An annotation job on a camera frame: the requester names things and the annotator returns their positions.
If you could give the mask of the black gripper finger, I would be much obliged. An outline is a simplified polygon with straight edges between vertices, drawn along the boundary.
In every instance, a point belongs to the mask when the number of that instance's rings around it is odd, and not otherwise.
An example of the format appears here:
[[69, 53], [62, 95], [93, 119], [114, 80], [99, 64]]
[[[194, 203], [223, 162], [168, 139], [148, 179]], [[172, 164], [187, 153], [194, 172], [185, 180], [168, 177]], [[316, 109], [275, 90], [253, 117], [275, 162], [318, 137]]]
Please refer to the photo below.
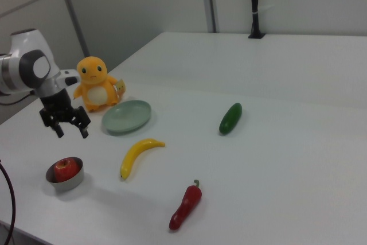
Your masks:
[[55, 112], [51, 112], [43, 108], [40, 111], [40, 115], [45, 127], [50, 127], [59, 138], [64, 135], [62, 128], [60, 127], [60, 121]]
[[88, 136], [87, 128], [90, 122], [91, 120], [82, 106], [73, 109], [71, 124], [79, 129], [84, 139]]

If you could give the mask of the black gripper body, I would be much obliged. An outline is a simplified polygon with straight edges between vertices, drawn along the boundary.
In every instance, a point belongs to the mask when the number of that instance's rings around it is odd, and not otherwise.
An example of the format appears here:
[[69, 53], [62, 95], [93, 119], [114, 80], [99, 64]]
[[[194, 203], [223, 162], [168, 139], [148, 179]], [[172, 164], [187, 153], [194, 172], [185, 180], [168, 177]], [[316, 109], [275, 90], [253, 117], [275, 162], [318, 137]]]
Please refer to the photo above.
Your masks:
[[73, 115], [71, 99], [66, 90], [40, 98], [44, 108], [40, 111], [44, 122], [70, 122]]

